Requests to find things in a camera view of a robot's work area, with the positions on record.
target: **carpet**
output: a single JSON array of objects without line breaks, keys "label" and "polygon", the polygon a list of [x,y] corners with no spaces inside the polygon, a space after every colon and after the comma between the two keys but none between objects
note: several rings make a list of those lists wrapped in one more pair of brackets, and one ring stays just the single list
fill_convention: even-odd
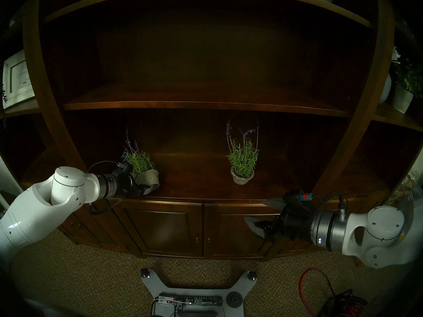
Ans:
[{"label": "carpet", "polygon": [[[13,259],[11,274],[21,293],[85,316],[147,317],[152,296],[140,278],[141,268],[156,271],[169,287],[231,287],[246,270],[255,270],[256,286],[244,301],[245,316],[310,316],[298,294],[301,274],[310,267],[323,270],[335,293],[352,288],[368,301],[362,316],[373,316],[412,264],[382,269],[355,266],[351,257],[320,251],[269,262],[256,260],[199,260],[132,255],[75,245],[58,230],[22,249]],[[303,295],[317,313],[330,296],[324,277],[307,274]]]}]

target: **picture frame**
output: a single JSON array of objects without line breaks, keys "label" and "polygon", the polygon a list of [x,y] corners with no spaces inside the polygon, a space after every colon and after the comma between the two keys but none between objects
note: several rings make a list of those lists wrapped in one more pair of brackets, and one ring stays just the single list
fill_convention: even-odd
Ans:
[{"label": "picture frame", "polygon": [[6,97],[6,101],[2,102],[4,109],[34,97],[24,50],[12,55],[4,62],[3,90]]}]

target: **shelf board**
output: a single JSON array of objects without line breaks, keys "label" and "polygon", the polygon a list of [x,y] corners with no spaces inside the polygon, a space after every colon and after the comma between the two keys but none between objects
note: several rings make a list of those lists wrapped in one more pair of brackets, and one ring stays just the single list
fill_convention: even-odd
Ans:
[{"label": "shelf board", "polygon": [[[52,14],[48,15],[45,17],[44,22],[48,23],[56,18],[59,18],[61,16],[64,16],[65,14],[68,14],[70,12],[85,8],[87,6],[96,4],[96,3],[100,3],[100,2],[104,2],[104,1],[108,1],[108,0],[82,0],[79,2],[76,2],[74,4],[68,5],[65,8],[62,8],[56,12],[53,12]],[[341,8],[340,6],[334,5],[332,3],[326,2],[326,1],[322,1],[322,0],[296,0],[296,1],[300,1],[300,2],[304,2],[307,4],[311,4],[311,5],[315,5],[315,6],[319,6],[323,9],[335,12],[336,14],[340,14],[346,18],[349,18],[351,20],[354,20],[355,22],[358,22],[368,28],[371,28],[371,24],[368,20],[344,9]]]},{"label": "shelf board", "polygon": [[0,115],[0,119],[15,117],[21,115],[30,115],[33,113],[41,113],[40,107],[35,97],[22,101],[4,110],[5,115]]},{"label": "shelf board", "polygon": [[389,185],[381,180],[362,159],[354,154],[338,179],[327,189],[327,193],[340,191],[344,195],[350,195],[389,189]]},{"label": "shelf board", "polygon": [[321,99],[282,88],[218,82],[160,85],[104,85],[67,101],[65,110],[107,108],[185,108],[293,112],[347,117]]},{"label": "shelf board", "polygon": [[21,184],[27,189],[35,183],[47,180],[54,174],[57,167],[63,166],[65,159],[62,158],[55,146],[48,147],[25,171]]},{"label": "shelf board", "polygon": [[423,126],[421,126],[417,121],[415,121],[412,117],[395,110],[387,103],[382,103],[377,106],[372,120],[407,127],[423,132]]},{"label": "shelf board", "polygon": [[299,188],[282,157],[260,156],[255,176],[237,185],[225,156],[155,155],[160,187],[148,195],[154,199],[264,200]]}]

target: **stone pot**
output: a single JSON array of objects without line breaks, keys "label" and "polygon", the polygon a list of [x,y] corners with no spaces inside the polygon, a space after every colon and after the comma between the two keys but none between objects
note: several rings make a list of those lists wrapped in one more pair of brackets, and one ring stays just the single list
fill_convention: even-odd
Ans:
[{"label": "stone pot", "polygon": [[137,185],[145,184],[145,185],[150,185],[150,186],[157,184],[157,187],[158,187],[158,185],[160,185],[160,183],[159,183],[159,172],[155,169],[146,170],[145,172],[140,173],[135,178],[135,183]]},{"label": "stone pot", "polygon": [[237,175],[235,175],[235,173],[233,172],[233,166],[231,167],[231,174],[232,174],[232,177],[233,177],[233,181],[235,182],[235,183],[237,183],[238,185],[245,185],[245,184],[247,184],[248,183],[248,181],[251,179],[251,178],[253,178],[254,177],[254,170],[252,171],[252,174],[251,174],[251,176],[249,177],[249,178],[241,178],[241,177],[238,177]]},{"label": "stone pot", "polygon": [[395,86],[394,98],[392,99],[392,106],[401,113],[407,111],[411,100],[413,100],[413,94],[406,91],[401,86]]}]

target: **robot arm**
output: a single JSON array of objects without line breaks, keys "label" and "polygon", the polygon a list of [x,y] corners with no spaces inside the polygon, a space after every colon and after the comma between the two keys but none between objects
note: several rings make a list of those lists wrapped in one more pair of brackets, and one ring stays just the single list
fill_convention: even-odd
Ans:
[{"label": "robot arm", "polygon": [[[283,199],[263,201],[270,207],[282,209],[282,213],[273,221],[245,217],[246,223],[266,240],[300,238],[322,248],[356,256],[373,268],[409,263],[417,259],[423,248],[423,197],[403,204],[401,209],[380,206],[365,214],[346,215],[343,198],[340,198],[340,213],[336,214],[320,211],[322,204],[314,209],[308,199],[302,200],[303,194],[292,191]],[[358,227],[364,227],[361,244],[355,238]]]},{"label": "robot arm", "polygon": [[111,174],[95,175],[72,167],[59,167],[49,179],[32,185],[11,204],[0,220],[0,257],[7,269],[12,257],[35,243],[84,203],[115,195],[146,195],[157,186],[137,186],[124,161]]}]

